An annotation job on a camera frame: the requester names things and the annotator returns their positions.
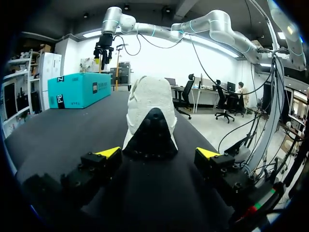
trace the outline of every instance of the bolt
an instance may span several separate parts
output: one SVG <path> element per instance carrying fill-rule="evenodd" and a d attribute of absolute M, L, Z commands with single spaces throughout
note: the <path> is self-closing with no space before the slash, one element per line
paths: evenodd
<path fill-rule="evenodd" d="M 235 189 L 236 191 L 238 190 L 238 189 L 240 189 L 241 188 L 241 183 L 239 183 L 239 182 L 236 182 L 235 184 L 234 184 L 234 186 L 233 186 L 233 189 Z"/>

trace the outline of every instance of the laptop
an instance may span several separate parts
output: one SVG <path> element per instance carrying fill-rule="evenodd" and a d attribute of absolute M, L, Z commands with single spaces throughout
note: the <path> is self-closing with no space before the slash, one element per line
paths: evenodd
<path fill-rule="evenodd" d="M 174 78 L 166 78 L 166 79 L 169 82 L 169 85 L 176 86 L 176 79 Z"/>

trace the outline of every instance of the robotic arm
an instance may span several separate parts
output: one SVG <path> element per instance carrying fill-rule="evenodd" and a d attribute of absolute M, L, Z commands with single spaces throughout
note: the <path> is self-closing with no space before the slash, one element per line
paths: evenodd
<path fill-rule="evenodd" d="M 269 0 L 268 5 L 274 21 L 286 37 L 290 51 L 290 55 L 279 56 L 283 65 L 300 71 L 304 70 L 306 58 L 303 53 L 297 27 L 286 17 L 273 0 Z M 246 59 L 253 64 L 270 63 L 272 59 L 271 52 L 261 51 L 243 34 L 233 31 L 231 28 L 230 16 L 224 11 L 214 10 L 200 18 L 185 23 L 175 23 L 171 26 L 171 30 L 166 30 L 156 25 L 136 23 L 134 17 L 123 14 L 120 8 L 110 7 L 102 23 L 102 36 L 100 37 L 100 41 L 96 44 L 94 51 L 95 58 L 98 58 L 99 54 L 103 55 L 102 68 L 104 68 L 104 64 L 109 63 L 112 57 L 112 36 L 115 35 L 117 27 L 120 27 L 123 34 L 140 33 L 166 39 L 171 42 L 178 42 L 183 38 L 185 33 L 196 34 L 209 30 L 210 37 L 213 40 L 233 47 L 241 52 Z"/>

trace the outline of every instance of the yellow pole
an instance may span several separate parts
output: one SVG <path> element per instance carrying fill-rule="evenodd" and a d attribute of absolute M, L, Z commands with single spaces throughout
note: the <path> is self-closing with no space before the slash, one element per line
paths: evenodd
<path fill-rule="evenodd" d="M 100 60 L 98 64 L 98 72 L 101 73 L 101 61 L 102 61 L 102 55 L 100 55 Z"/>
<path fill-rule="evenodd" d="M 120 50 L 118 51 L 118 57 L 117 57 L 117 70 L 116 70 L 116 91 L 118 91 L 119 53 L 120 53 Z"/>

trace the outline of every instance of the ceiling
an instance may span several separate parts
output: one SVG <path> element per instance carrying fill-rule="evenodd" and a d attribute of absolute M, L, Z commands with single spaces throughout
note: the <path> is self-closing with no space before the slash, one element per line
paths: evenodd
<path fill-rule="evenodd" d="M 101 27 L 107 8 L 111 6 L 124 7 L 130 5 L 130 11 L 137 22 L 151 23 L 170 27 L 172 23 L 185 22 L 206 15 L 219 9 L 227 12 L 232 21 L 232 28 L 248 37 L 258 40 L 264 47 L 271 47 L 270 34 L 265 20 L 249 0 L 50 0 L 45 9 L 41 9 L 27 24 L 25 31 L 42 34 L 54 39 L 72 33 L 98 29 Z M 267 0 L 256 0 L 265 12 L 270 15 Z M 162 8 L 169 6 L 170 14 L 162 14 Z M 183 17 L 174 17 L 182 7 Z M 273 23 L 275 31 L 280 29 Z M 279 40 L 281 46 L 286 46 L 285 40 Z"/>
<path fill-rule="evenodd" d="M 263 78 L 266 79 L 269 75 L 268 72 L 263 72 L 258 69 L 255 70 L 258 74 L 263 74 Z M 309 84 L 304 83 L 302 81 L 299 81 L 297 79 L 291 78 L 287 75 L 284 77 L 284 83 L 286 87 L 289 87 L 291 89 L 294 89 L 298 92 L 301 92 L 302 94 L 307 93 L 307 88 L 309 87 Z"/>

